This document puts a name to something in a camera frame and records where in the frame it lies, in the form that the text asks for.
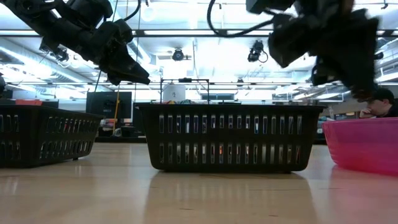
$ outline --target pink plastic bin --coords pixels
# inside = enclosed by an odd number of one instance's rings
[[[329,121],[323,131],[339,166],[398,175],[398,118]]]

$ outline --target wooden table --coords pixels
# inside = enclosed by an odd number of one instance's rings
[[[398,178],[341,170],[326,146],[294,174],[170,174],[145,144],[96,144],[91,155],[0,170],[0,223],[211,224],[398,222]]]

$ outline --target table surface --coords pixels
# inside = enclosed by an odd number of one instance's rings
[[[293,174],[177,174],[145,144],[95,144],[79,161],[0,170],[0,223],[391,223],[398,178],[342,170],[314,146]]]

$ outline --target black plastic basket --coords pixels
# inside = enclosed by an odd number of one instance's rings
[[[152,166],[177,172],[307,167],[321,106],[141,105]]]
[[[45,106],[0,106],[0,167],[35,167],[87,156],[102,118]]]

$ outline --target red object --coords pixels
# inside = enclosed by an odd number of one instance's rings
[[[43,101],[40,100],[16,100],[16,105],[37,105],[42,106]]]
[[[398,175],[398,118],[323,123],[333,161],[345,169]]]

